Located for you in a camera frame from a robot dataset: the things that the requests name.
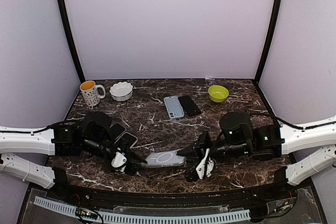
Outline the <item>black phone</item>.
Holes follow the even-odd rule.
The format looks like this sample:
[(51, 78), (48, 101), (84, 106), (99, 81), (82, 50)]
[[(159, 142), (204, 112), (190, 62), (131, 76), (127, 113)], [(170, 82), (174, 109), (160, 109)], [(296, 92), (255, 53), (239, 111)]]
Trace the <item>black phone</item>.
[(184, 95), (181, 97), (178, 97), (178, 100), (182, 106), (182, 108), (185, 110), (185, 112), (189, 116), (196, 116), (201, 114), (201, 110), (199, 107), (196, 105), (196, 103), (193, 101), (193, 99), (188, 96)]

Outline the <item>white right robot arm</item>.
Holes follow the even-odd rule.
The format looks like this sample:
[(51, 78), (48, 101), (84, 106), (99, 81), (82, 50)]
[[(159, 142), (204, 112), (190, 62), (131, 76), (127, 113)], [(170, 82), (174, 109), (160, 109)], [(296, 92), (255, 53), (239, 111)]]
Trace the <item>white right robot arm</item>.
[(219, 120), (221, 132), (212, 141), (207, 131), (188, 147), (177, 151), (190, 164), (185, 171), (188, 182), (210, 177), (216, 161), (230, 157), (249, 156), (268, 161), (290, 153), (317, 147), (318, 150), (301, 161), (276, 170), (274, 184), (268, 188), (273, 200), (288, 191), (288, 184), (297, 186), (308, 177), (335, 164), (335, 117), (294, 125), (275, 117), (279, 124), (254, 128), (250, 114), (231, 111)]

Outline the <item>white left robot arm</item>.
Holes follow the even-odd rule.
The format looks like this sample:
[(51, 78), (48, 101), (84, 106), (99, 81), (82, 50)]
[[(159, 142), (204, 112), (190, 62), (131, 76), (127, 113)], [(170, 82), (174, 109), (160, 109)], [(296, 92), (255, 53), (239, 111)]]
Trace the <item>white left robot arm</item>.
[(80, 156), (87, 152), (102, 158), (113, 172), (133, 175), (146, 160), (131, 148), (133, 143), (117, 137), (111, 118), (103, 112), (89, 112), (82, 120), (65, 120), (42, 129), (1, 127), (1, 172), (45, 189), (53, 189), (63, 201), (74, 197), (62, 168), (32, 163), (19, 153), (39, 153), (48, 156)]

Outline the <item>light blue phone case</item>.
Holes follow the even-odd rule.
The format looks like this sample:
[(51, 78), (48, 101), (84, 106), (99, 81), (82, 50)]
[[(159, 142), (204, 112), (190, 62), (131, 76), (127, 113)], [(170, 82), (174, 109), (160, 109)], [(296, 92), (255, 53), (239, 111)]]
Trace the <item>light blue phone case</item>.
[(184, 117), (184, 110), (177, 96), (165, 97), (164, 104), (170, 119), (179, 119)]

